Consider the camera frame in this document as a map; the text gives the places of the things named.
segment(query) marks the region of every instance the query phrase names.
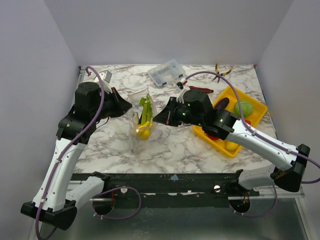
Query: red object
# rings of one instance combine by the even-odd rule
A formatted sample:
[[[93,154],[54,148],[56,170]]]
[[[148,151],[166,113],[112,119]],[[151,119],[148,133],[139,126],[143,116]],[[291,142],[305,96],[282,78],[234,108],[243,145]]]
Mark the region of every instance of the red object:
[[[211,94],[211,93],[214,92],[212,89],[205,88],[205,87],[189,86],[189,88],[190,88],[190,89],[198,89],[198,90],[200,90],[201,92],[206,93],[206,94]]]
[[[211,140],[218,140],[219,138],[217,136],[210,136],[210,135],[206,135],[208,138],[210,138]]]

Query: clear plastic box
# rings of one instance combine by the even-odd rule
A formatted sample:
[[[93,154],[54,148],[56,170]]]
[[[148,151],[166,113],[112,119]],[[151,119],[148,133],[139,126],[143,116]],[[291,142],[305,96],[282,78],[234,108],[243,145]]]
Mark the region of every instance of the clear plastic box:
[[[172,59],[150,69],[148,74],[157,87],[163,87],[172,82],[179,82],[185,76],[186,71],[176,60]]]

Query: plastic container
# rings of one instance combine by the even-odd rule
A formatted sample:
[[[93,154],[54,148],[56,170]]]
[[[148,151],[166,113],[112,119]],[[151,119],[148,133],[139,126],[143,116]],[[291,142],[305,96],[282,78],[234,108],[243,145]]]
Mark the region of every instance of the plastic container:
[[[141,98],[148,98],[151,104],[152,117],[148,121],[150,124],[147,126],[138,123],[139,118],[142,118],[142,112],[144,109],[144,107],[140,104]],[[155,127],[158,125],[156,122],[153,122],[153,117],[157,115],[157,108],[148,88],[128,96],[127,101],[132,104],[132,108],[126,114],[129,119],[128,135],[130,141],[130,151],[131,153],[138,153],[146,147],[150,136],[152,135]]]
[[[155,85],[160,88],[172,82],[179,82],[186,75],[186,71],[173,59],[150,69],[148,74]]]
[[[254,108],[253,113],[250,116],[247,116],[245,118],[245,120],[250,121],[251,122],[250,125],[255,128],[258,125],[258,123],[261,121],[261,119],[264,117],[266,112],[268,111],[268,107],[266,105],[264,105],[263,103],[250,97],[249,95],[245,94],[244,92],[242,92],[238,89],[236,89],[236,91],[240,97],[240,100],[246,100],[253,105],[253,108]],[[236,98],[236,95],[230,86],[228,86],[220,94],[220,96],[215,100],[215,102],[212,105],[215,106],[223,98],[229,98],[229,100],[230,100],[228,106],[225,109],[228,110],[229,112],[235,113],[234,105],[237,102],[237,98]],[[226,149],[226,141],[221,140],[221,139],[217,139],[217,140],[210,139],[207,136],[207,134],[205,134],[205,132],[202,130],[202,128],[200,126],[193,126],[193,130],[198,137],[205,140],[207,143],[212,145],[215,149],[217,149],[219,152],[221,152],[222,154],[224,154],[227,157],[234,158],[235,156],[237,156],[237,154],[240,152],[240,150],[242,148],[242,146],[239,145],[235,150],[232,150],[232,151],[227,150]]]

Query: marble countertop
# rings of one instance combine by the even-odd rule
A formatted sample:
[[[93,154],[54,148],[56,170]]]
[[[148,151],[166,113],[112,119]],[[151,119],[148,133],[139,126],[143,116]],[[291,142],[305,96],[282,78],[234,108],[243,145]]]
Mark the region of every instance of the marble countertop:
[[[95,66],[98,72],[112,73],[110,85],[126,99],[129,95],[148,87],[157,111],[167,104],[170,96],[177,96],[174,84],[157,88],[147,71],[154,65],[102,65]],[[220,66],[221,72],[230,66]],[[183,66],[186,74],[198,71],[214,71],[214,65]],[[265,103],[253,65],[237,65],[226,76],[239,90]],[[210,88],[212,102],[227,87],[223,81],[212,81],[213,76],[200,74],[188,83],[197,87]],[[87,76],[84,82],[91,81]],[[257,129],[276,137],[272,120],[267,113]],[[270,164],[259,155],[242,148],[240,153],[229,158],[207,144],[193,131],[192,126],[170,127],[158,124],[146,148],[140,153],[131,153],[129,144],[129,122],[125,116],[110,118],[91,136],[89,143],[76,164],[75,173],[234,173],[239,169],[255,169]]]

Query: yellow tray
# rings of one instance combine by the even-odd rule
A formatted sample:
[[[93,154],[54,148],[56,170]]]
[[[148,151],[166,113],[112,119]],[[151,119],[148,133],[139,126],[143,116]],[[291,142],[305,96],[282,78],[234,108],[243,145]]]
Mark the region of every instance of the yellow tray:
[[[240,91],[239,89],[236,89],[236,91],[240,97],[240,100],[246,100],[253,105],[253,109],[254,109],[253,113],[250,116],[247,116],[245,120],[250,121],[251,126],[255,128],[260,122],[260,120],[264,117],[266,112],[268,111],[267,106],[255,100],[254,98],[250,97],[249,95],[245,94],[244,92]],[[215,106],[223,98],[228,98],[230,101],[228,106],[225,109],[228,110],[229,112],[235,113],[234,105],[237,102],[237,98],[230,86],[228,86],[220,94],[220,96],[215,100],[215,102],[212,105]],[[235,150],[229,151],[226,149],[226,143],[224,140],[221,140],[221,139],[211,140],[209,137],[207,137],[207,134],[205,134],[205,132],[202,130],[200,126],[193,126],[193,130],[198,137],[205,140],[207,143],[212,145],[214,148],[216,148],[219,152],[223,153],[227,157],[234,158],[235,156],[237,156],[237,154],[242,148],[242,146],[239,145]]]

